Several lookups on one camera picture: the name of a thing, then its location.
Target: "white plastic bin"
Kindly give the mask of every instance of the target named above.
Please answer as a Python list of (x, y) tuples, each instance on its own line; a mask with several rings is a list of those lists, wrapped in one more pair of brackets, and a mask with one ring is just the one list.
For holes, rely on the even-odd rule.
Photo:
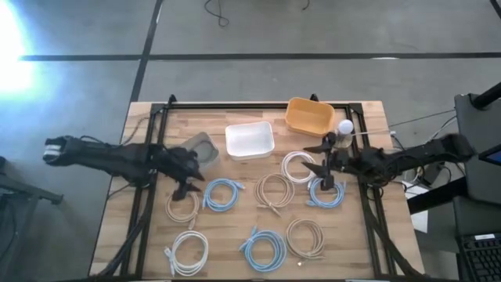
[(267, 157), (275, 149), (272, 125), (267, 121), (226, 127), (226, 150), (235, 161)]

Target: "monitor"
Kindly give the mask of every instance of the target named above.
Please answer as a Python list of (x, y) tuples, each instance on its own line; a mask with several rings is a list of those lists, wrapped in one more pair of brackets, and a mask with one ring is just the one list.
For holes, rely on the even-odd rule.
[(494, 165), (501, 165), (501, 145), (486, 150), (485, 152), (479, 154), (478, 158)]

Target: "beige cable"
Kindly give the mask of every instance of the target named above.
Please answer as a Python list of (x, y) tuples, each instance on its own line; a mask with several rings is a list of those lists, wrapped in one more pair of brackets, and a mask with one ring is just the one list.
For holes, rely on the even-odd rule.
[(193, 210), (188, 215), (176, 215), (171, 209), (172, 195), (169, 195), (167, 201), (165, 202), (165, 213), (174, 222), (184, 223), (189, 222), (188, 229), (192, 230), (195, 226), (196, 215), (198, 214), (198, 209), (200, 207), (200, 200), (195, 193), (189, 193), (193, 199)]
[[(311, 251), (303, 252), (299, 250), (294, 243), (292, 242), (292, 231), (296, 226), (306, 225), (313, 234), (313, 249)], [(287, 248), (292, 253), (292, 255), (297, 256), (298, 258), (302, 258), (303, 260), (298, 262), (297, 264), (301, 266), (302, 262), (310, 259), (324, 259), (322, 256), (323, 253), (323, 231), (320, 225), (309, 219), (295, 219), (293, 222), (289, 224), (287, 230), (285, 232), (285, 241), (287, 243)]]
[[(285, 192), (283, 193), (283, 198), (278, 203), (273, 204), (265, 196), (265, 184), (269, 179), (278, 179), (285, 187)], [(258, 208), (270, 208), (278, 216), (281, 217), (280, 213), (276, 210), (277, 208), (283, 208), (290, 203), (294, 197), (294, 184), (284, 175), (279, 173), (266, 175), (261, 177), (254, 187), (254, 196), (258, 200)]]

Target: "keyboard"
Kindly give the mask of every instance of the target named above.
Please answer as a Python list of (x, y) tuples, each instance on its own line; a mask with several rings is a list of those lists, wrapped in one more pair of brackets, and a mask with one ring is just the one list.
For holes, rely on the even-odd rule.
[(458, 238), (472, 281), (501, 281), (501, 233)]

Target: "electrical wire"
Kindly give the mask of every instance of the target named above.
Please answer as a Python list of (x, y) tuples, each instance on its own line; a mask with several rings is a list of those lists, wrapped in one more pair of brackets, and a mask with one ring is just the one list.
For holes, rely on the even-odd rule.
[[(164, 108), (160, 108), (158, 109), (157, 111), (153, 112), (151, 115), (155, 115), (157, 114), (158, 112), (160, 112), (161, 110), (163, 110)], [(134, 129), (132, 129), (132, 133), (131, 135), (122, 143), (120, 143), (119, 145), (111, 145), (109, 143), (106, 143), (106, 142), (103, 142), (102, 140), (100, 139), (97, 139), (96, 137), (94, 136), (87, 136), (87, 135), (84, 135), (84, 136), (80, 136), (80, 140), (84, 140), (84, 139), (89, 139), (89, 140), (92, 140), (92, 141), (95, 141), (97, 143), (101, 143), (101, 144), (104, 144), (104, 145), (107, 145), (109, 147), (113, 147), (113, 148), (120, 148), (122, 146), (125, 146), (127, 144), (129, 144), (129, 142), (132, 141), (132, 138), (134, 138), (135, 134), (137, 133), (137, 131), (139, 130), (139, 126), (142, 124), (143, 121), (146, 121), (146, 120), (149, 120), (150, 117), (141, 117), (138, 122), (135, 124), (135, 127)]]
[[(282, 200), (280, 200), (275, 204), (273, 204), (265, 196), (265, 184), (270, 179), (279, 180), (279, 182), (282, 183), (283, 186), (285, 187)], [(259, 202), (258, 208), (270, 208), (273, 212), (275, 212), (278, 216), (281, 217), (280, 213), (276, 209), (283, 208), (290, 203), (290, 201), (294, 197), (294, 184), (287, 177), (278, 173), (265, 175), (261, 177), (256, 183), (254, 187), (254, 196), (256, 197), (256, 200), (258, 200)]]
[(207, 13), (210, 13), (212, 16), (215, 16), (215, 17), (218, 18), (218, 25), (219, 25), (219, 27), (225, 27), (225, 26), (229, 25), (228, 18), (222, 16), (221, 2), (218, 0), (219, 14), (213, 13), (212, 11), (209, 10), (209, 8), (207, 7), (207, 5), (209, 5), (210, 2), (212, 2), (212, 0), (207, 0), (205, 2), (205, 4), (204, 4), (205, 11)]
[(141, 117), (138, 122), (135, 124), (135, 127), (134, 129), (132, 129), (132, 133), (131, 135), (124, 141), (120, 144), (120, 146), (123, 146), (123, 145), (127, 145), (129, 142), (132, 141), (132, 138), (134, 138), (135, 134), (137, 133), (138, 129), (139, 129), (139, 126), (142, 124), (143, 121), (147, 121), (149, 120), (150, 117)]
[(303, 7), (303, 9), (302, 9), (303, 11), (305, 11), (310, 6), (310, 0), (306, 0), (306, 1), (307, 1), (306, 6)]
[(122, 191), (123, 189), (125, 189), (125, 188), (127, 188), (127, 187), (130, 187), (131, 185), (132, 185), (131, 183), (127, 183), (127, 185), (125, 185), (125, 186), (121, 187), (120, 189), (118, 189), (118, 190), (115, 190), (115, 191), (111, 192), (110, 194), (108, 194), (108, 198), (107, 198), (107, 200), (109, 200), (109, 199), (110, 199), (110, 198), (111, 198), (114, 194), (116, 194), (116, 193), (118, 193), (118, 192)]
[(451, 180), (452, 180), (452, 172), (451, 172), (451, 169), (442, 165), (442, 168), (444, 168), (448, 173), (449, 173), (449, 179), (447, 180), (447, 183), (450, 183)]
[(463, 174), (463, 176), (467, 175), (466, 172), (464, 172), (463, 168), (461, 168), (460, 164), (458, 164), (458, 163), (454, 163), (454, 164), (456, 165), (457, 169), (460, 170), (460, 172), (461, 172), (461, 174)]
[(420, 168), (421, 171), (422, 171), (422, 175), (421, 176), (424, 176), (424, 164), (421, 162), (421, 160), (419, 158), (417, 158), (417, 157), (414, 157), (414, 156), (411, 156), (411, 155), (408, 155), (408, 154), (404, 154), (404, 155), (396, 157), (395, 159), (393, 159), (392, 161), (390, 161), (390, 163), (384, 169), (385, 170), (385, 174), (387, 174), (386, 175), (386, 183), (384, 185), (386, 185), (391, 180), (395, 179), (397, 177), (397, 175), (400, 175), (402, 173), (400, 171), (400, 168), (398, 167), (398, 160), (403, 159), (403, 158), (412, 158), (413, 160), (415, 160), (418, 163), (418, 165), (419, 165), (419, 167), (417, 168), (418, 169), (417, 171), (419, 171), (419, 168)]
[(309, 172), (309, 175), (303, 179), (296, 179), (294, 178), (288, 171), (287, 171), (287, 167), (289, 166), (289, 162), (295, 158), (295, 157), (300, 157), (302, 158), (303, 160), (311, 163), (311, 164), (314, 164), (315, 163), (315, 160), (313, 159), (312, 156), (310, 156), (309, 154), (305, 153), (305, 152), (301, 152), (301, 151), (294, 151), (294, 152), (290, 152), (288, 153), (285, 158), (282, 160), (282, 164), (280, 166), (280, 171), (282, 172), (283, 175), (285, 175), (290, 181), (292, 181), (294, 184), (303, 184), (303, 183), (307, 183), (308, 181), (312, 180), (314, 177), (315, 177), (315, 173), (313, 173), (312, 171)]
[(414, 122), (414, 121), (420, 121), (422, 119), (425, 119), (425, 118), (431, 118), (431, 117), (434, 117), (434, 116), (438, 116), (438, 115), (441, 115), (441, 114), (447, 114), (447, 113), (450, 113), (452, 111), (454, 111), (456, 109), (452, 109), (452, 110), (444, 110), (442, 112), (439, 112), (439, 113), (435, 113), (435, 114), (429, 114), (427, 116), (424, 116), (424, 117), (418, 117), (418, 118), (414, 118), (412, 120), (408, 120), (408, 121), (403, 121), (403, 122), (398, 122), (398, 123), (395, 123), (393, 125), (389, 125), (388, 127), (393, 127), (393, 126), (397, 126), (397, 125), (404, 125), (404, 124), (407, 124), (407, 123), (410, 123), (410, 122)]
[[(272, 244), (274, 255), (269, 264), (257, 263), (252, 256), (254, 243), (258, 240), (266, 240)], [(254, 226), (250, 238), (240, 246), (239, 251), (243, 251), (243, 255), (250, 264), (250, 267), (260, 273), (272, 272), (278, 269), (283, 262), (285, 262), (287, 256), (287, 247), (283, 238), (278, 233), (271, 230), (262, 230), (258, 232), (257, 226)]]
[[(297, 248), (294, 243), (292, 242), (292, 231), (294, 228), (296, 228), (299, 225), (304, 225), (312, 231), (313, 234), (313, 247), (311, 251), (301, 251), (299, 248)], [(310, 259), (324, 259), (325, 257), (322, 256), (323, 249), (324, 249), (324, 236), (323, 236), (323, 231), (322, 227), (320, 225), (312, 220), (309, 219), (295, 219), (293, 222), (289, 224), (287, 227), (287, 230), (285, 232), (285, 241), (287, 243), (287, 248), (289, 251), (292, 253), (292, 255), (297, 256), (298, 258), (301, 258), (302, 260), (298, 262), (297, 264), (299, 266), (302, 265), (302, 263), (306, 260)]]
[[(195, 237), (202, 241), (202, 243), (204, 244), (204, 254), (202, 255), (200, 261), (192, 264), (191, 266), (186, 266), (178, 262), (177, 258), (175, 257), (175, 253), (178, 250), (179, 245), (181, 245), (183, 241), (185, 241), (190, 237)], [(164, 253), (168, 257), (169, 262), (171, 264), (171, 274), (173, 277), (175, 276), (176, 273), (179, 273), (184, 277), (191, 277), (196, 273), (198, 273), (204, 267), (205, 262), (207, 261), (207, 256), (209, 254), (209, 242), (202, 233), (189, 230), (180, 233), (174, 240), (174, 243), (172, 245), (172, 250), (169, 247), (165, 247)]]
[(397, 136), (392, 135), (391, 138), (393, 138), (397, 142), (397, 144), (400, 146), (400, 148), (402, 150), (405, 150), (405, 147), (402, 145), (402, 142), (400, 142), (400, 140), (397, 138)]
[(5, 247), (5, 250), (3, 250), (2, 254), (0, 255), (0, 262), (4, 259), (4, 257), (7, 255), (7, 252), (9, 251), (10, 247), (13, 245), (14, 239), (17, 237), (17, 221), (16, 221), (16, 211), (12, 204), (9, 202), (6, 203), (6, 206), (9, 207), (10, 211), (10, 218), (11, 218), (11, 223), (13, 226), (13, 234), (10, 237), (9, 243)]
[(448, 127), (449, 125), (453, 124), (454, 122), (456, 121), (456, 116), (454, 117), (451, 117), (450, 119), (448, 119), (444, 125), (442, 127), (440, 127), (439, 130), (437, 130), (435, 133), (433, 133), (430, 138), (428, 138), (428, 140), (426, 141), (426, 143), (430, 142), (431, 140), (433, 140), (435, 137), (437, 137), (438, 133), (440, 133), (442, 130), (444, 130), (444, 128)]
[(371, 134), (382, 134), (382, 133), (390, 133), (390, 136), (393, 136), (396, 134), (395, 131), (392, 131), (390, 129), (381, 129), (381, 130), (374, 130), (370, 132), (356, 132), (349, 134), (349, 136), (362, 136), (362, 135), (371, 135)]
[[(212, 190), (219, 185), (227, 186), (232, 190), (232, 198), (226, 204), (219, 204), (211, 199)], [(207, 188), (205, 188), (204, 200), (202, 201), (202, 208), (208, 206), (214, 212), (228, 211), (235, 205), (236, 200), (238, 200), (238, 189), (245, 189), (245, 187), (243, 187), (242, 183), (238, 183), (237, 181), (233, 181), (231, 179), (216, 179), (211, 181), (207, 185)]]
[[(378, 195), (378, 198), (379, 198), (379, 199), (382, 199), (382, 198), (383, 198), (383, 196), (384, 196), (384, 189), (383, 189), (383, 187), (378, 186), (378, 187), (376, 187), (376, 188), (379, 190), (379, 195)], [(365, 197), (366, 197), (368, 200), (370, 200), (370, 201), (375, 201), (375, 200), (376, 200), (376, 197), (375, 197), (375, 196), (376, 196), (376, 195), (374, 195), (374, 197), (369, 197), (369, 189), (367, 189), (367, 190), (366, 190)]]
[(409, 191), (408, 191), (408, 192), (405, 192), (405, 193), (409, 193), (409, 194), (411, 194), (411, 195), (416, 195), (416, 196), (420, 195), (420, 194), (418, 194), (418, 193), (413, 193), (413, 192), (409, 192)]
[(334, 200), (331, 202), (322, 202), (316, 196), (316, 189), (319, 187), (319, 184), (322, 182), (321, 178), (313, 179), (308, 183), (308, 190), (310, 191), (310, 198), (306, 204), (310, 207), (319, 207), (319, 208), (335, 208), (337, 207), (344, 199), (344, 191), (346, 190), (346, 181), (341, 185), (340, 183), (334, 183), (334, 189), (336, 190), (336, 194), (334, 195)]
[(165, 214), (172, 219), (173, 222), (184, 223), (189, 222), (188, 229), (192, 230), (195, 226), (196, 215), (198, 214), (198, 209), (200, 207), (200, 200), (195, 193), (189, 193), (193, 199), (193, 210), (188, 215), (176, 215), (171, 209), (172, 194), (169, 195), (165, 201)]

